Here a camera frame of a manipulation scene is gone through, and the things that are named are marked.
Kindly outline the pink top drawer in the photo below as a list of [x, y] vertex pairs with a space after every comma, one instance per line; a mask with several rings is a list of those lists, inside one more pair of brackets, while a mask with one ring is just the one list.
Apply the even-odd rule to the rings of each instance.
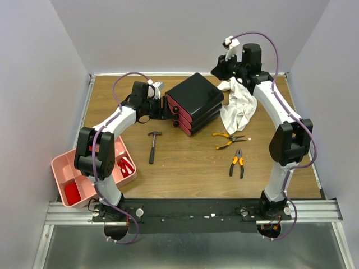
[[165, 97], [167, 98], [167, 102], [171, 107], [171, 112], [173, 112], [174, 114], [180, 114], [184, 117], [189, 118], [190, 120], [192, 119], [191, 114], [187, 112], [181, 105], [179, 105], [179, 103], [176, 102], [170, 95], [166, 94]]

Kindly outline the black drawer cabinet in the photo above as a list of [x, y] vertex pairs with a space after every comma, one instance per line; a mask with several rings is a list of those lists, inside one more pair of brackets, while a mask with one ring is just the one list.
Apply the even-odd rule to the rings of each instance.
[[193, 135], [219, 116], [224, 100], [222, 91], [199, 73], [194, 73], [166, 94], [191, 114]]

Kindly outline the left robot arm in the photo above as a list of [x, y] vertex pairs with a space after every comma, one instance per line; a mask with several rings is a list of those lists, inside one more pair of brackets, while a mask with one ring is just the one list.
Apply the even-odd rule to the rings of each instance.
[[91, 182], [100, 203], [106, 205], [105, 215], [119, 221], [127, 215], [124, 196], [112, 175], [115, 164], [115, 141], [143, 116], [161, 116], [164, 82], [134, 82], [131, 93], [119, 103], [113, 114], [92, 128], [79, 131], [74, 167]]

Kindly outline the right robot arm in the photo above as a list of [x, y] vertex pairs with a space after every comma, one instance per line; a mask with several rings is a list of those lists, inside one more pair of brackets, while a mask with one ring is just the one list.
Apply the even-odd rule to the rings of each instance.
[[262, 69], [260, 45], [244, 44], [242, 59], [236, 56], [238, 42], [225, 41], [227, 52], [218, 58], [211, 74], [221, 81], [235, 78], [248, 89], [265, 108], [275, 126], [275, 134], [269, 144], [274, 161], [268, 185], [262, 191], [258, 213], [266, 220], [272, 219], [286, 207], [287, 189], [293, 172], [308, 154], [313, 123], [302, 119], [278, 91], [274, 78]]

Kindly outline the pink middle drawer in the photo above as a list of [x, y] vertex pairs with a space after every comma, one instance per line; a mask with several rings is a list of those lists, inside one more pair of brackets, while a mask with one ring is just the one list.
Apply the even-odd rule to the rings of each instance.
[[174, 115], [176, 120], [179, 120], [181, 123], [183, 123], [188, 129], [192, 128], [192, 117], [191, 115], [184, 110], [183, 107], [179, 105], [172, 105], [171, 103], [168, 104], [171, 113]]

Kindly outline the white cloth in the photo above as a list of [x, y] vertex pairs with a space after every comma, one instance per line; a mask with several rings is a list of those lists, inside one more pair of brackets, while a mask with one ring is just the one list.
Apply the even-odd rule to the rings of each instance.
[[217, 88], [229, 91], [228, 105], [223, 105], [220, 117], [229, 135], [243, 131], [257, 109], [257, 99], [241, 84], [241, 79], [222, 81]]

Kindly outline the red white item in tray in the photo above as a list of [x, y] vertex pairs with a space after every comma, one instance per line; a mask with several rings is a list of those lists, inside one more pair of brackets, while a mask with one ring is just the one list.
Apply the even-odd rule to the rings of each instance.
[[132, 162], [130, 162], [130, 160], [127, 157], [120, 158], [117, 164], [124, 178], [128, 177], [135, 171]]

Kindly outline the orange black combination pliers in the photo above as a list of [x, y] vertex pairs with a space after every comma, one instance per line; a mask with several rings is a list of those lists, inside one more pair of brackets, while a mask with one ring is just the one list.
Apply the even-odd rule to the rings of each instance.
[[233, 157], [233, 161], [231, 163], [231, 166], [229, 168], [229, 176], [231, 177], [233, 175], [234, 166], [238, 164], [240, 166], [240, 178], [243, 179], [245, 168], [244, 168], [244, 162], [242, 157], [242, 150], [238, 149], [235, 153], [235, 156]]

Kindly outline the pink compartment tray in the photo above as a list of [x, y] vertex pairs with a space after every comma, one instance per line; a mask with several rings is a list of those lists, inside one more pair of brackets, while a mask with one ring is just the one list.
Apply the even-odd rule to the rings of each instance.
[[[73, 149], [55, 157], [51, 162], [51, 167], [63, 205], [65, 207], [82, 208], [87, 204], [90, 198], [96, 196], [96, 191], [92, 186], [91, 180], [82, 175], [81, 172], [74, 167], [75, 151], [76, 150]], [[125, 178], [123, 177], [117, 164], [122, 157], [127, 157], [135, 168], [135, 171]], [[134, 164], [121, 137], [118, 137], [115, 141], [115, 162], [112, 175], [118, 188], [130, 183], [137, 177], [136, 165]], [[72, 206], [67, 203], [64, 192], [65, 185], [70, 182], [76, 183], [81, 196], [80, 202]]]

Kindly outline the red block in tray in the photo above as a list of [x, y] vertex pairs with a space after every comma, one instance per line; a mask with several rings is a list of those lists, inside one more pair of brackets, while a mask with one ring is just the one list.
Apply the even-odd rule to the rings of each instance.
[[80, 202], [81, 196], [75, 182], [67, 183], [64, 187], [64, 192], [67, 203], [70, 206]]

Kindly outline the black handled hammer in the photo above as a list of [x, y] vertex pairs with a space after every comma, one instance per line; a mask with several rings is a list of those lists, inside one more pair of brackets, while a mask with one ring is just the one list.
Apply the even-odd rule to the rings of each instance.
[[154, 156], [155, 156], [155, 142], [156, 142], [156, 137], [157, 136], [161, 136], [162, 133], [160, 131], [152, 131], [148, 133], [148, 136], [152, 136], [153, 137], [153, 141], [152, 141], [152, 146], [151, 146], [151, 151], [150, 151], [150, 156], [149, 156], [149, 164], [153, 164], [154, 163]]

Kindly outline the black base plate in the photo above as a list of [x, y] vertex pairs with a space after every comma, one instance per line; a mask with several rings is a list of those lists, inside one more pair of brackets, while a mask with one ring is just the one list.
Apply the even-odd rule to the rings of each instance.
[[277, 237], [280, 229], [266, 228], [291, 219], [289, 207], [272, 217], [259, 212], [259, 199], [127, 198], [127, 215], [97, 203], [94, 223], [104, 224], [107, 236], [122, 239], [127, 234], [257, 233]]

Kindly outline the aluminium rail frame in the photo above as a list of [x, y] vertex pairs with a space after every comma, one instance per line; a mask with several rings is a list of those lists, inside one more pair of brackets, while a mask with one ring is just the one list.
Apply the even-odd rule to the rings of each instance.
[[85, 208], [51, 203], [43, 233], [47, 247], [38, 268], [353, 268], [336, 200], [319, 197], [314, 169], [294, 176], [292, 215], [270, 223], [286, 235], [270, 241], [254, 211], [269, 179], [271, 112], [259, 104], [245, 132], [245, 176], [229, 176], [234, 146], [216, 150], [214, 121], [193, 137], [153, 120], [135, 124], [122, 138], [137, 166], [137, 178], [123, 188], [132, 212], [144, 210], [137, 241], [108, 242]]

